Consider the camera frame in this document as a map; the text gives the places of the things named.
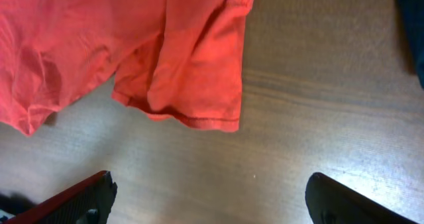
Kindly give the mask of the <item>navy blue garment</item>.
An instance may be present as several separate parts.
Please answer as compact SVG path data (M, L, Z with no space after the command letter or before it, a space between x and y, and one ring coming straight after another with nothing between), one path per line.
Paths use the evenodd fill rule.
M423 0L396 0L421 87L423 87Z

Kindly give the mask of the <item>orange t-shirt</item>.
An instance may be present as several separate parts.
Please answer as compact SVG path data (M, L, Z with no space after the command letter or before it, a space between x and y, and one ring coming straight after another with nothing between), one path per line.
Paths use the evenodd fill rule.
M254 0L1 0L1 122L32 135L113 78L155 121L235 132Z

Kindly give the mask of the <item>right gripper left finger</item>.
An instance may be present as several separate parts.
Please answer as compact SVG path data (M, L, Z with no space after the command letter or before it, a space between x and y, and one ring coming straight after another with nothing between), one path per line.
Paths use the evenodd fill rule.
M20 214L3 212L4 224L106 224L117 195L111 173L102 170Z

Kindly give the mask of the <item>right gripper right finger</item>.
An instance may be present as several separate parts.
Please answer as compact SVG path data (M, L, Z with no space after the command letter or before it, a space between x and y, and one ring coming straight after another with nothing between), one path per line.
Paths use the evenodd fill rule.
M314 224L417 224L320 172L308 179L305 203Z

